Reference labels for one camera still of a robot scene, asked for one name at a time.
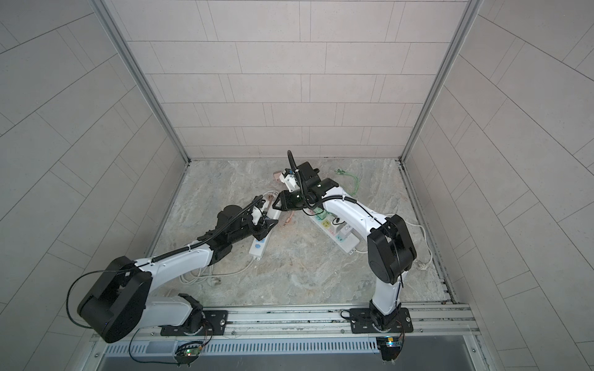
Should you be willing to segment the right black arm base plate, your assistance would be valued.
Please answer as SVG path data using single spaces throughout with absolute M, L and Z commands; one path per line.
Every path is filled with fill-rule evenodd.
M 380 329 L 374 323 L 369 308 L 353 308 L 343 310 L 341 316 L 351 325 L 353 334 L 408 334 L 414 332 L 411 315 L 407 308 L 400 308 L 391 320 L 391 328 Z

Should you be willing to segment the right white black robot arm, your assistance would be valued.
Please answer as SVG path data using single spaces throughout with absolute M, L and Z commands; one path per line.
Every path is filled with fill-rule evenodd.
M 320 179 L 319 170 L 309 162 L 297 165 L 287 151 L 289 168 L 281 180 L 282 191 L 273 208 L 289 210 L 324 210 L 337 216 L 367 240 L 368 265 L 376 276 L 374 295 L 370 301 L 371 321 L 380 332 L 388 332 L 401 321 L 400 294 L 404 278 L 417 258 L 407 223 L 398 215 L 385 216 L 366 207 L 349 195 L 332 179 Z

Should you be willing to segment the white blue socket power strip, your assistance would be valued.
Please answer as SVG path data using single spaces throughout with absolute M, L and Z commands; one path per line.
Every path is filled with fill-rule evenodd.
M 278 221 L 281 216 L 281 211 L 273 209 L 272 207 L 269 207 L 269 209 L 266 211 L 266 216 L 269 219 Z M 261 260 L 261 258 L 264 255 L 264 252 L 265 252 L 268 242 L 269 242 L 269 235 L 261 238 L 260 240 L 258 238 L 255 238 L 252 242 L 251 247 L 250 247 L 249 254 L 256 260 L 258 260 L 258 261 Z

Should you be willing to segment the white multicolour socket power strip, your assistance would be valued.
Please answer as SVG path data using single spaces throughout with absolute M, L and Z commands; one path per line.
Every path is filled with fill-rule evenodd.
M 353 227 L 338 216 L 321 208 L 306 210 L 306 214 L 344 253 L 354 253 L 360 240 L 354 234 Z

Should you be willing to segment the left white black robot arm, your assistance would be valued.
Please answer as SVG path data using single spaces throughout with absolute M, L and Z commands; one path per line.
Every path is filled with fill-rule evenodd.
M 201 328 L 202 306 L 191 295 L 160 298 L 157 288 L 196 269 L 211 267 L 245 238 L 261 240 L 278 223 L 269 215 L 270 199 L 255 196 L 245 207 L 230 205 L 217 215 L 217 225 L 191 243 L 153 258 L 115 258 L 82 297 L 80 326 L 93 329 L 107 343 L 149 327 L 177 327 L 195 333 Z

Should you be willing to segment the white charger adapter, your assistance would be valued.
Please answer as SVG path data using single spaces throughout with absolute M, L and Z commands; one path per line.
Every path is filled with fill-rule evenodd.
M 276 190 L 270 190 L 267 191 L 266 193 L 263 194 L 263 198 L 264 198 L 264 205 L 263 208 L 264 209 L 268 209 L 269 207 L 271 207 L 274 202 L 276 201 L 277 197 L 279 195 L 279 191 Z

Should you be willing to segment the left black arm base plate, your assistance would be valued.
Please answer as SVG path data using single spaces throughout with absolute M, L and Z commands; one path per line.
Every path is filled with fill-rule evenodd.
M 161 336 L 206 336 L 223 335 L 227 324 L 228 311 L 194 311 L 179 326 L 162 326 Z

